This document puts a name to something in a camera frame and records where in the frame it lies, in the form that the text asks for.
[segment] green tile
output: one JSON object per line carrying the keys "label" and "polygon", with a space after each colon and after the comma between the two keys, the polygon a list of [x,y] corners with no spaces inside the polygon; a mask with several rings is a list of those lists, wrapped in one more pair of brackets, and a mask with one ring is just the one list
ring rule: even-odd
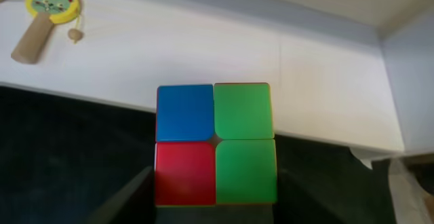
{"label": "green tile", "polygon": [[276,200],[275,141],[222,141],[216,149],[217,204],[261,204]]}
{"label": "green tile", "polygon": [[222,139],[274,138],[270,86],[217,83],[214,118],[216,134]]}

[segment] animal face illustration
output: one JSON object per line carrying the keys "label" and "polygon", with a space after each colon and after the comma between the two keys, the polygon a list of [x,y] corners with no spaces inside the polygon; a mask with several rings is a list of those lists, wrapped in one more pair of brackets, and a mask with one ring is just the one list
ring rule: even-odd
{"label": "animal face illustration", "polygon": [[60,14],[65,12],[73,0],[33,0],[32,8],[37,12]]}

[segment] blue tile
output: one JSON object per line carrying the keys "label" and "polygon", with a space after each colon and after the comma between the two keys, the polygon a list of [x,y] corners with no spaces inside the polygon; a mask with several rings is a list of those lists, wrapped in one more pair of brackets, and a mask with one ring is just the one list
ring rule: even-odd
{"label": "blue tile", "polygon": [[214,134],[212,85],[160,86],[157,142],[206,141]]}

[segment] red tile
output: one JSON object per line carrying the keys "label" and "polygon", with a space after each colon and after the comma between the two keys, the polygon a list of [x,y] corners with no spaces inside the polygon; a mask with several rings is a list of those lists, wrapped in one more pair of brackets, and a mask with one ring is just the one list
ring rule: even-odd
{"label": "red tile", "polygon": [[157,143],[156,150],[157,206],[209,206],[216,203],[216,160],[211,144]]}

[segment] rubik's cube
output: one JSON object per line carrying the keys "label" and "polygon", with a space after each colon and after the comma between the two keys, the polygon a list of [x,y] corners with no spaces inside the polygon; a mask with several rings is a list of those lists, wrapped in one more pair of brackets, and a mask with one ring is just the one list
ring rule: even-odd
{"label": "rubik's cube", "polygon": [[[222,141],[214,148],[214,133]],[[271,204],[277,168],[267,83],[160,86],[155,204]]]}

